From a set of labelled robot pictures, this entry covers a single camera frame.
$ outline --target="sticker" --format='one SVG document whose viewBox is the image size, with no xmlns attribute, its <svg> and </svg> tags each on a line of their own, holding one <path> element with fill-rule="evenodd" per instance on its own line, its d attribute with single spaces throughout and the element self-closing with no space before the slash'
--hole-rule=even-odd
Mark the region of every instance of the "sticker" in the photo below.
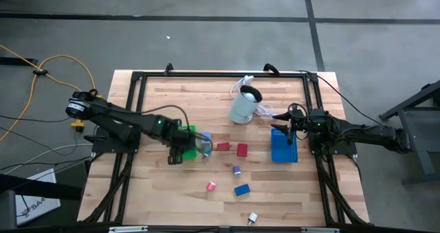
<svg viewBox="0 0 440 233">
<path fill-rule="evenodd" d="M 77 104 L 74 104 L 74 103 L 69 103 L 69 105 L 67 105 L 67 107 L 73 108 L 73 109 L 76 109 L 79 111 L 84 111 L 84 107 L 77 105 Z"/>
</svg>

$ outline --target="gray floor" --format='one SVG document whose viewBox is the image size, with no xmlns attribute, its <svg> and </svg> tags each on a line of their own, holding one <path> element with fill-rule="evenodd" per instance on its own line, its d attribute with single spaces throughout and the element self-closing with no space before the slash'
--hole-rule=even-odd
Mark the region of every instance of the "gray floor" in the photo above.
<svg viewBox="0 0 440 233">
<path fill-rule="evenodd" d="M 440 0 L 312 0 L 317 17 L 440 18 Z M 307 16 L 304 0 L 5 0 L 0 10 L 188 16 Z M 326 71 L 338 75 L 341 92 L 368 115 L 377 116 L 422 86 L 439 79 L 440 25 L 317 25 Z M 43 60 L 69 54 L 89 66 L 98 89 L 107 96 L 114 69 L 262 69 L 317 70 L 308 23 L 209 23 L 154 21 L 48 21 L 0 19 L 0 44 Z M 0 50 L 0 56 L 9 54 Z M 53 76 L 82 89 L 87 74 L 69 60 L 47 65 Z M 0 69 L 0 112 L 17 116 L 28 98 L 31 69 Z M 72 91 L 40 78 L 27 118 L 63 119 Z M 344 105 L 347 119 L 370 122 Z M 0 120 L 9 127 L 10 120 Z M 390 125 L 399 126 L 395 120 Z M 69 122 L 20 122 L 15 131 L 51 147 L 74 143 Z M 439 231 L 438 184 L 403 188 L 400 181 L 419 172 L 415 157 L 376 146 L 358 146 L 363 188 L 371 222 L 376 225 Z M 46 151 L 9 135 L 0 144 L 0 167 Z M 79 148 L 59 162 L 88 155 Z M 44 166 L 17 170 L 32 175 Z"/>
</svg>

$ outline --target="blue plastic crate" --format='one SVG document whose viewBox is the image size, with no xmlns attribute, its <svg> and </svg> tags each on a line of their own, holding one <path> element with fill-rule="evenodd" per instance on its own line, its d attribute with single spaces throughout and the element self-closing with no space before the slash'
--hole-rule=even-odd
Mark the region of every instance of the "blue plastic crate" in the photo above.
<svg viewBox="0 0 440 233">
<path fill-rule="evenodd" d="M 273 162 L 297 163 L 298 149 L 296 147 L 296 133 L 294 133 L 294 142 L 287 144 L 287 137 L 277 129 L 270 131 L 270 146 Z"/>
</svg>

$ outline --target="red block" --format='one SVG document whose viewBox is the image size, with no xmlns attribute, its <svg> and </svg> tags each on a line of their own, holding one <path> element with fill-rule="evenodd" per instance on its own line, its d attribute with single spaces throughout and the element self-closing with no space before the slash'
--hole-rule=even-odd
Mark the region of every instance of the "red block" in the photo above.
<svg viewBox="0 0 440 233">
<path fill-rule="evenodd" d="M 229 142 L 226 143 L 218 143 L 217 144 L 217 150 L 218 151 L 228 151 L 229 150 Z"/>
<path fill-rule="evenodd" d="M 248 145 L 247 144 L 238 144 L 236 149 L 236 155 L 239 157 L 247 157 L 248 156 Z"/>
</svg>

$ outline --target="green object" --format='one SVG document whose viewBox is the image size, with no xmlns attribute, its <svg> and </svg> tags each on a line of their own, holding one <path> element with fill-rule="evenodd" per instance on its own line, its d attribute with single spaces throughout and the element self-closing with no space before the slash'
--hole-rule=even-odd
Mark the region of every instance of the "green object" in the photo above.
<svg viewBox="0 0 440 233">
<path fill-rule="evenodd" d="M 193 126 L 193 125 L 181 126 L 180 128 L 181 129 L 187 129 L 188 127 L 190 128 L 190 131 L 195 133 L 195 126 Z M 182 158 L 184 160 L 196 159 L 197 158 L 197 153 L 198 153 L 197 147 L 194 146 L 194 147 L 190 148 L 189 150 L 185 151 L 184 154 L 182 155 Z"/>
</svg>

